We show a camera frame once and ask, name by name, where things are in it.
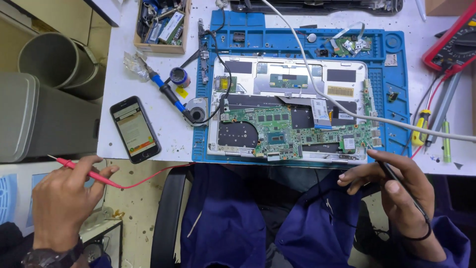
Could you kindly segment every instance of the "black chair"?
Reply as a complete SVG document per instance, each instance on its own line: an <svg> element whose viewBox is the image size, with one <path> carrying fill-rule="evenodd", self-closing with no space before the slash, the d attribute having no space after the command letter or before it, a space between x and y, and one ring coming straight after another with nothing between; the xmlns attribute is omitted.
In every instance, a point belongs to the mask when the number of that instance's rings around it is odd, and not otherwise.
<svg viewBox="0 0 476 268"><path fill-rule="evenodd" d="M179 267L175 263L175 240L185 180L193 183L192 170L190 166L175 167L167 175L155 220L150 267ZM364 186L362 190L364 191L362 197L365 197L379 192L380 186L371 183Z"/></svg>

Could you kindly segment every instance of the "bracelet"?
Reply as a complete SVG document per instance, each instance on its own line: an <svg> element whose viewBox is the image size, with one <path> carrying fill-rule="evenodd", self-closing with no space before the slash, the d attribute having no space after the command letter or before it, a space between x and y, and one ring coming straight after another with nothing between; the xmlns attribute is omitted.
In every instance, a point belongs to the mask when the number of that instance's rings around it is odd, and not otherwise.
<svg viewBox="0 0 476 268"><path fill-rule="evenodd" d="M426 224L428 225L428 233L424 236L424 237L421 237L421 238L411 238L411 237L406 237L404 235L402 235L403 238L407 239L407 240L410 240L410 241L422 241L422 240L425 240L427 239L430 235L431 235L431 224L430 224L430 220L428 218L425 217L425 222Z"/></svg>

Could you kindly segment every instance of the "multimeter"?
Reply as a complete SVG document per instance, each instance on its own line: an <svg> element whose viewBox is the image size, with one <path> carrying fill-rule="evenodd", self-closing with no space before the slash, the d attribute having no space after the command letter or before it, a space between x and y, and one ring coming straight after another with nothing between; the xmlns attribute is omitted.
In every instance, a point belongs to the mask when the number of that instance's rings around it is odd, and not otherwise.
<svg viewBox="0 0 476 268"><path fill-rule="evenodd" d="M476 59L476 1L459 17L456 23L423 55L422 60L440 71L443 63L453 67L452 75Z"/></svg>

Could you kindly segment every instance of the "plastic bag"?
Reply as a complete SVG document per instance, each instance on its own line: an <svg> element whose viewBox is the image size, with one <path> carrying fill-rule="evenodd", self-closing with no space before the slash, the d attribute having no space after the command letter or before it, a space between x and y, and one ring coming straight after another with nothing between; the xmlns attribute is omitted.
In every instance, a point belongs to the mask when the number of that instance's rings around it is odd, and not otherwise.
<svg viewBox="0 0 476 268"><path fill-rule="evenodd" d="M131 55L124 51L124 65L129 71L135 73L142 82L150 80L149 72L137 54Z"/></svg>

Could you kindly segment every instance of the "smartphone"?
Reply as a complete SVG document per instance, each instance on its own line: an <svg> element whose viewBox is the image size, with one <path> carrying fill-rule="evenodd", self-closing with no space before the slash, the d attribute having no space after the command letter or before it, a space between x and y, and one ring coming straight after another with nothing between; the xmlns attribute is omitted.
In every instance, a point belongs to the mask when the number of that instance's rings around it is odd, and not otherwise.
<svg viewBox="0 0 476 268"><path fill-rule="evenodd" d="M162 148L137 96L113 105L110 112L133 164L160 153Z"/></svg>

